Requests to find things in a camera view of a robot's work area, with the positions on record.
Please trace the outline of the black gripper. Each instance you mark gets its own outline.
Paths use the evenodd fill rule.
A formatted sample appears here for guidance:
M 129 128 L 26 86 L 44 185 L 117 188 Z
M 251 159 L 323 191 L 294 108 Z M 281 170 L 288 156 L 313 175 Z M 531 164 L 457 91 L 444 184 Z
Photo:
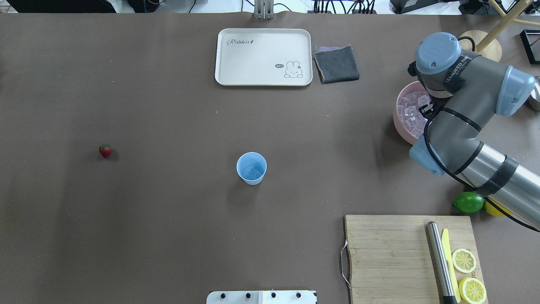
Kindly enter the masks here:
M 420 106 L 420 114 L 426 120 L 434 119 L 443 108 L 443 100 L 432 100 L 428 104 Z

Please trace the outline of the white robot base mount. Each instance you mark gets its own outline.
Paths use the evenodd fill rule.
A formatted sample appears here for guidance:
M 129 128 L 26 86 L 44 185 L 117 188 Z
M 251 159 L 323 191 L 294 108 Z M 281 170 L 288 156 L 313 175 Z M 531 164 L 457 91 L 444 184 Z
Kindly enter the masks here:
M 316 304 L 314 290 L 233 290 L 214 291 L 207 296 L 207 304 Z

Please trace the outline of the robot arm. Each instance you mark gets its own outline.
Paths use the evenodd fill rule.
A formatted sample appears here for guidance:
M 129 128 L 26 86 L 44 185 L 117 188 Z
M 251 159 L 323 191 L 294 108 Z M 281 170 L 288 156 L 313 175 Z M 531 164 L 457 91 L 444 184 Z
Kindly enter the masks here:
M 539 177 L 478 135 L 494 115 L 511 116 L 535 88 L 532 75 L 465 50 L 451 33 L 433 33 L 417 46 L 408 72 L 430 95 L 422 106 L 424 134 L 410 157 L 435 175 L 447 174 L 539 230 Z

